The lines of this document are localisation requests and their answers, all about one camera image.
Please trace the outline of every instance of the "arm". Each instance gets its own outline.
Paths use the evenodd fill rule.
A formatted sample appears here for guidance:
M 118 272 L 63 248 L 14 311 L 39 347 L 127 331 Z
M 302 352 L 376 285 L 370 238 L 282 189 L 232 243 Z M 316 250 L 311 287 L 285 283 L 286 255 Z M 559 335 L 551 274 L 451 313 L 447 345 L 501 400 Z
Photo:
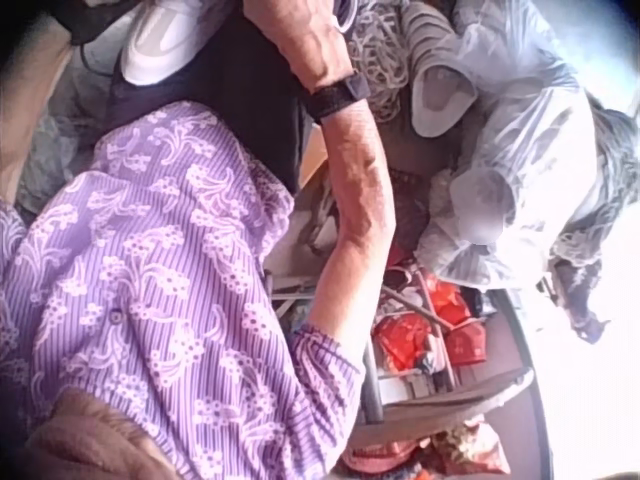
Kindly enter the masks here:
M 0 76 L 0 198 L 15 201 L 38 120 L 71 58 L 71 35 L 42 15 Z
M 245 15 L 280 49 L 313 92 L 353 73 L 331 1 L 245 0 Z M 361 363 L 395 231 L 393 194 L 377 127 L 366 102 L 322 125 L 333 193 L 340 211 L 338 244 L 318 284 L 309 323 Z
M 338 243 L 320 277 L 309 323 L 360 362 L 395 231 L 386 157 L 366 102 L 325 119 Z

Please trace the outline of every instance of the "purple floral shirt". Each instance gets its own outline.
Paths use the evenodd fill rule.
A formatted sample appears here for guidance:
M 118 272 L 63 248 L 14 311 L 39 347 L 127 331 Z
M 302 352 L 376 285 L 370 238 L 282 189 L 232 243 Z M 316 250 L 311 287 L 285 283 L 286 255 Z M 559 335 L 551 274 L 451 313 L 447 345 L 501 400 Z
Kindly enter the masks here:
M 30 229 L 0 206 L 0 421 L 24 439 L 78 387 L 192 478 L 317 478 L 363 379 L 327 336 L 288 345 L 262 262 L 292 198 L 205 107 L 111 132 Z

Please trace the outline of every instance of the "hand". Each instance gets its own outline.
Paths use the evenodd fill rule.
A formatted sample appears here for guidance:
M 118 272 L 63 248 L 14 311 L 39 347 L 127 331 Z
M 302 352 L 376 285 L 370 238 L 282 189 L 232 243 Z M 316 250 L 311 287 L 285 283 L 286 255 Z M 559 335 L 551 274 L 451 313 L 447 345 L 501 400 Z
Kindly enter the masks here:
M 244 14 L 287 59 L 310 92 L 353 73 L 333 0 L 244 0 Z

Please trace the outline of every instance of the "shirt button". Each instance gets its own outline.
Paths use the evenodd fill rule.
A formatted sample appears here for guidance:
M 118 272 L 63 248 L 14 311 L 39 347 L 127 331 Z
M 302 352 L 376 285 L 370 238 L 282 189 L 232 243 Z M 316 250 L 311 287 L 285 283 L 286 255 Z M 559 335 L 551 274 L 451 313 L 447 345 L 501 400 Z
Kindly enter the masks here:
M 124 313 L 119 308 L 114 308 L 109 312 L 109 321 L 114 325 L 120 325 L 124 322 Z

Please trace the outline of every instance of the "white plastic bag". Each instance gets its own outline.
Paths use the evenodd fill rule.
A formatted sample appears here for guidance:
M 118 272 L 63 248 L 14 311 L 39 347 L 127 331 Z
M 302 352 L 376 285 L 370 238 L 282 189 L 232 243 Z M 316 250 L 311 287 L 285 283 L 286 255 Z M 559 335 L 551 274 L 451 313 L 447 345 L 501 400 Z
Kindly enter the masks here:
M 596 180 L 588 100 L 530 1 L 458 0 L 454 18 L 487 121 L 416 256 L 453 283 L 531 285 Z

